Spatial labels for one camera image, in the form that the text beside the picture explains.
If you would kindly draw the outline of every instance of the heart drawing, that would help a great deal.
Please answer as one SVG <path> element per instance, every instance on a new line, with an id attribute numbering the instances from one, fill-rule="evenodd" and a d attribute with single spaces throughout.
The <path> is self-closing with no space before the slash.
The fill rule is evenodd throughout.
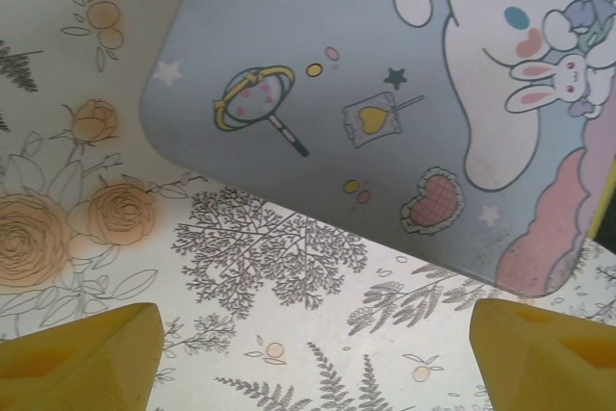
<path id="1" fill-rule="evenodd" d="M 462 213 L 464 196 L 452 173 L 433 167 L 420 179 L 418 189 L 420 193 L 400 210 L 400 223 L 407 233 L 435 235 Z"/>

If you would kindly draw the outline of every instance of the mouse pad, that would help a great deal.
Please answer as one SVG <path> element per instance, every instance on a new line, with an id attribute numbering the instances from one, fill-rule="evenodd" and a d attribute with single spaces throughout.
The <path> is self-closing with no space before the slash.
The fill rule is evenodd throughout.
<path id="1" fill-rule="evenodd" d="M 176 164 L 544 295 L 616 154 L 615 16 L 614 0 L 184 0 L 142 123 Z"/>

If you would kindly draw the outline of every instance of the pink dot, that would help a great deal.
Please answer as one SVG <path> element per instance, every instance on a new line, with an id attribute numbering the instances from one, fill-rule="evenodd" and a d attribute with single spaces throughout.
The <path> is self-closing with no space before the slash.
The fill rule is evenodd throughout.
<path id="1" fill-rule="evenodd" d="M 369 191 L 367 190 L 363 190 L 362 192 L 359 192 L 357 194 L 357 202 L 359 202 L 360 204 L 366 204 L 368 201 L 370 201 L 372 195 Z"/>

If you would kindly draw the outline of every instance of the pink cheek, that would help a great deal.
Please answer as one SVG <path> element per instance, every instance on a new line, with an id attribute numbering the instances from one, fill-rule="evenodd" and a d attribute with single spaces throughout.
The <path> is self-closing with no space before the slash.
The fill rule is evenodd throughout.
<path id="1" fill-rule="evenodd" d="M 520 58 L 530 58 L 541 51 L 543 38 L 537 28 L 528 31 L 528 39 L 523 40 L 516 47 L 516 53 Z"/>

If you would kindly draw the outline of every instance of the dark star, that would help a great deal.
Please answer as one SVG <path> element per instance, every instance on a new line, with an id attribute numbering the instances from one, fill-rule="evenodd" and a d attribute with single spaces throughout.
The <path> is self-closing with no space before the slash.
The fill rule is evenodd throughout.
<path id="1" fill-rule="evenodd" d="M 386 84 L 391 84 L 392 86 L 394 86 L 394 89 L 399 90 L 400 84 L 404 84 L 405 82 L 407 82 L 404 78 L 404 69 L 394 71 L 389 67 L 388 71 L 389 76 L 383 82 Z"/>

